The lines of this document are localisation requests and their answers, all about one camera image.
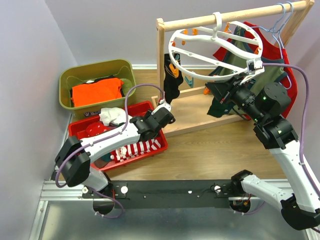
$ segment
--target clothing item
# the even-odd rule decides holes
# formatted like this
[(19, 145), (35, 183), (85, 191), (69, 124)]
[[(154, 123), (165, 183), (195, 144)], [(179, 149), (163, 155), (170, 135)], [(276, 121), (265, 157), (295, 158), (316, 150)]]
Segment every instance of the clothing item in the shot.
[(103, 134), (104, 132), (108, 132), (112, 129), (115, 129), (115, 127), (108, 127), (103, 125), (102, 122), (97, 121), (87, 126), (85, 131), (88, 134), (88, 137), (94, 137), (94, 136)]
[[(115, 76), (110, 75), (110, 76), (107, 76), (107, 77), (100, 77), (100, 78), (97, 78), (95, 80), (88, 80), (83, 84), (94, 84), (94, 83), (97, 83), (97, 82), (99, 82), (101, 80), (114, 79), (114, 78), (115, 78)], [(121, 88), (120, 92), (121, 92), (121, 96), (125, 97), (125, 94), (124, 94), (124, 91), (122, 90), (122, 88)], [(73, 102), (73, 91), (72, 91), (72, 88), (70, 89), (70, 98), (72, 99), (72, 102)]]
[[(260, 36), (261, 38), (261, 41), (262, 41), (262, 44), (263, 44), (263, 50), (262, 50), (262, 57), (266, 58), (266, 59), (269, 59), (269, 60), (278, 60), (278, 59), (281, 59), (281, 54), (280, 54), (280, 49), (276, 46), (274, 46), (273, 44), (271, 44), (266, 38), (265, 36), (261, 33), (260, 29), (257, 27), (257, 25), (254, 25), (250, 22), (247, 22), (245, 21), (244, 24), (248, 25), (249, 27), (255, 27), (253, 28), (254, 31)], [(254, 36), (248, 32), (248, 31), (245, 31), (244, 29), (242, 30), (241, 32), (241, 36), (243, 37), (246, 37), (246, 38), (250, 38), (250, 39), (253, 39)], [(257, 46), (256, 45), (253, 45), (253, 44), (247, 44), (247, 43), (244, 43), (244, 46), (246, 47), (246, 49), (251, 48), (251, 53), (253, 53)], [(213, 54), (213, 56), (218, 59), (219, 61), (222, 61), (226, 55), (228, 51), (223, 48), (223, 47), (220, 47), (218, 49), (217, 52), (215, 52)], [(287, 55), (287, 52), (285, 49), (282, 49), (282, 55), (283, 55), (283, 61), (285, 64), (290, 64), (289, 63), (289, 59), (288, 59), (288, 55)], [(296, 81), (296, 78), (295, 78), (295, 75), (293, 74), (292, 72), (292, 69), (291, 68), (288, 68), (288, 67), (285, 67), (283, 69), (288, 77), (290, 78), (291, 80), (291, 88), (287, 89), (287, 93), (288, 93), (288, 96), (290, 97), (291, 99), (291, 103), (290, 105), (286, 108), (286, 110), (282, 113), (282, 115), (286, 118), (296, 100), (296, 97), (298, 95), (298, 85), (297, 85), (297, 81)], [(290, 82), (289, 82), (289, 79), (287, 77), (284, 77), (282, 80), (280, 80), (280, 83), (288, 88), (290, 86)]]
[[(235, 35), (238, 36), (244, 36), (245, 35), (245, 30), (240, 27), (236, 27), (234, 31)], [(249, 53), (254, 53), (254, 51), (248, 46), (247, 43), (238, 41), (238, 40), (231, 40), (231, 43), (235, 45), (237, 48), (249, 52)], [(247, 61), (241, 57), (238, 57), (234, 55), (233, 53), (226, 51), (225, 56), (223, 60), (221, 60), (221, 48), (213, 55), (215, 56), (219, 61), (222, 61), (224, 63), (228, 63), (240, 68), (245, 68), (247, 66)], [(264, 63), (284, 63), (283, 59), (268, 59), (265, 57), (261, 57), (262, 62)], [(219, 75), (219, 76), (224, 76), (224, 75), (229, 75), (232, 74), (232, 70), (224, 67), (218, 66), (210, 75)], [(282, 80), (284, 77), (287, 76), (287, 73), (284, 72), (283, 67), (265, 67), (264, 73), (256, 76), (254, 78), (254, 84), (248, 84), (248, 88), (255, 94), (258, 95), (258, 93), (263, 89), (263, 87), (270, 82), (279, 82)], [(212, 100), (212, 105), (210, 106), (208, 110), (208, 115), (211, 115), (216, 118), (220, 118), (225, 114), (232, 113), (236, 114), (232, 108), (235, 106), (233, 102), (230, 102), (229, 104), (221, 104), (218, 102), (215, 98)], [(243, 111), (240, 109), (238, 110), (240, 114), (245, 114)]]
[(100, 121), (103, 122), (105, 126), (109, 126), (110, 123), (118, 126), (126, 122), (126, 111), (118, 107), (101, 108), (99, 116)]
[(74, 86), (71, 98), (73, 105), (81, 107), (122, 98), (121, 87), (123, 84), (122, 80), (115, 77)]
[[(180, 64), (180, 54), (175, 53), (174, 58), (178, 58), (178, 62)], [(176, 99), (180, 95), (179, 91), (179, 85), (181, 85), (184, 82), (184, 78), (182, 77), (182, 73), (180, 70), (176, 69), (178, 71), (178, 77), (174, 75), (171, 68), (174, 68), (174, 65), (171, 63), (171, 59), (169, 56), (169, 53), (166, 53), (164, 55), (164, 72), (165, 72), (165, 78), (163, 83), (163, 90), (164, 90), (164, 98), (168, 104), (172, 102), (173, 99)]]
[(123, 162), (124, 160), (129, 160), (131, 158), (150, 153), (159, 148), (161, 148), (161, 144), (156, 139), (140, 141), (138, 143), (122, 146), (112, 151), (110, 154), (110, 159), (115, 162)]

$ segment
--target folded clothing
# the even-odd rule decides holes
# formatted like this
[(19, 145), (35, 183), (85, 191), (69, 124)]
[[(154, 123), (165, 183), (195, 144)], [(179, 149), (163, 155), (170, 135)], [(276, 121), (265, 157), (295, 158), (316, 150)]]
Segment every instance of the folded clothing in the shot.
[(124, 82), (117, 77), (98, 78), (94, 82), (87, 82), (72, 87), (71, 100), (74, 107), (82, 107), (105, 101), (122, 98)]

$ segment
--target wooden frame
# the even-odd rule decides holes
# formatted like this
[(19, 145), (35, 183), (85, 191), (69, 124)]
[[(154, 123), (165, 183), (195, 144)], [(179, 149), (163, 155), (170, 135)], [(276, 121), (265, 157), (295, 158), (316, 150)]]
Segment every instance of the wooden frame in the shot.
[[(294, 13), (281, 32), (281, 39), (285, 46), (288, 44), (289, 40), (294, 35), (314, 3), (315, 0), (301, 0), (292, 3)], [(285, 11), (289, 13), (291, 11), (291, 5), (285, 3), (284, 6)], [(281, 13), (283, 13), (283, 7), (281, 5), (272, 5), (222, 13), (221, 17), (222, 22), (226, 23)], [(215, 23), (215, 15), (200, 16), (167, 22), (164, 22), (162, 18), (158, 18), (156, 20), (157, 81), (162, 89), (164, 89), (165, 78), (165, 32), (213, 25)], [(172, 113), (176, 118), (176, 122), (164, 128), (164, 134), (166, 137), (227, 124), (241, 119), (237, 115), (224, 115), (221, 118), (207, 116), (206, 113), (210, 106), (212, 97), (210, 98), (211, 100), (208, 101), (209, 96), (203, 95), (202, 91), (203, 87), (183, 90), (180, 92), (179, 98), (172, 101)], [(158, 96), (153, 96), (151, 100), (154, 107), (156, 107)]]

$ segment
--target white plastic hanger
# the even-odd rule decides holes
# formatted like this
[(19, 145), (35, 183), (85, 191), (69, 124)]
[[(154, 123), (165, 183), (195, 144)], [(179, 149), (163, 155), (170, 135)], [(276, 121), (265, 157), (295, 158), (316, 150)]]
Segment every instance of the white plastic hanger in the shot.
[[(229, 24), (233, 24), (233, 25), (239, 26), (241, 28), (244, 28), (246, 31), (250, 32), (253, 35), (253, 37), (254, 37), (253, 39), (242, 37), (242, 36), (237, 36), (237, 35), (230, 34), (230, 33), (224, 32), (224, 31), (220, 31), (221, 27), (222, 27), (221, 14), (219, 12), (214, 12), (213, 15), (215, 15), (215, 19), (216, 19), (216, 25), (214, 25), (213, 29), (203, 27), (203, 26), (195, 28), (199, 31), (209, 33), (211, 35), (192, 35), (191, 36), (191, 35), (186, 35), (186, 34), (181, 33), (185, 29), (175, 31), (169, 41), (169, 46), (168, 46), (169, 56), (170, 56), (172, 63), (175, 65), (175, 67), (178, 68), (181, 72), (185, 73), (186, 75), (189, 75), (189, 76), (197, 78), (197, 79), (205, 80), (205, 81), (215, 81), (215, 82), (216, 81), (225, 81), (225, 80), (229, 80), (230, 78), (232, 78), (233, 76), (235, 76), (237, 74), (248, 72), (248, 68), (237, 67), (237, 66), (234, 66), (234, 65), (222, 62), (222, 61), (218, 61), (216, 59), (212, 59), (209, 57), (205, 57), (205, 56), (196, 54), (194, 52), (183, 50), (181, 48), (178, 48), (178, 47), (172, 45), (172, 43), (175, 41), (176, 38), (179, 40), (182, 40), (182, 41), (186, 41), (186, 42), (197, 42), (197, 41), (198, 42), (207, 42), (207, 43), (212, 43), (212, 44), (216, 44), (218, 46), (221, 46), (221, 47), (227, 49), (228, 51), (230, 51), (231, 53), (235, 54), (236, 56), (238, 56), (242, 59), (245, 59), (245, 60), (253, 60), (253, 59), (260, 59), (261, 58), (261, 55), (263, 52), (263, 43), (262, 43), (260, 36), (256, 33), (256, 31), (254, 31), (251, 27), (249, 27), (239, 21), (232, 21)], [(241, 42), (245, 42), (248, 44), (256, 45), (257, 49), (258, 49), (257, 54), (243, 51), (243, 50), (239, 49), (238, 47), (236, 47), (235, 45), (233, 45), (232, 43), (230, 43), (227, 40), (224, 40), (220, 37), (226, 37), (226, 38), (238, 40)], [(231, 70), (233, 70), (233, 73), (228, 74), (228, 75), (224, 75), (224, 76), (219, 76), (219, 75), (207, 76), (207, 75), (197, 74), (193, 71), (189, 71), (189, 70), (185, 69), (177, 61), (175, 61), (174, 53), (184, 54), (189, 57), (208, 62), (210, 64), (213, 64), (214, 67), (221, 66), (221, 67), (224, 67), (227, 69), (231, 69)], [(256, 76), (260, 73), (263, 73), (263, 72), (264, 72), (264, 68), (256, 70), (254, 74), (246, 76), (244, 81), (242, 81), (242, 82), (243, 83), (247, 82), (250, 79), (252, 79), (254, 76)]]

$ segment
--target olive green basket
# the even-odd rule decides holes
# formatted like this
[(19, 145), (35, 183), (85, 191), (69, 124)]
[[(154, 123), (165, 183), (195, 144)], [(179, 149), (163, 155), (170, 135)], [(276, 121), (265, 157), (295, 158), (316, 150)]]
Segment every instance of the olive green basket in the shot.
[[(99, 114), (101, 108), (123, 108), (125, 106), (126, 97), (97, 102), (86, 106), (73, 107), (70, 96), (70, 90), (72, 87), (83, 84), (88, 80), (99, 79), (111, 75), (124, 82), (122, 85), (122, 91), (125, 96), (129, 89), (136, 85), (136, 79), (131, 63), (124, 59), (103, 61), (69, 68), (60, 76), (59, 79), (59, 102), (61, 106), (69, 110), (78, 119)], [(136, 90), (134, 89), (131, 92), (129, 99), (132, 98), (135, 91)]]

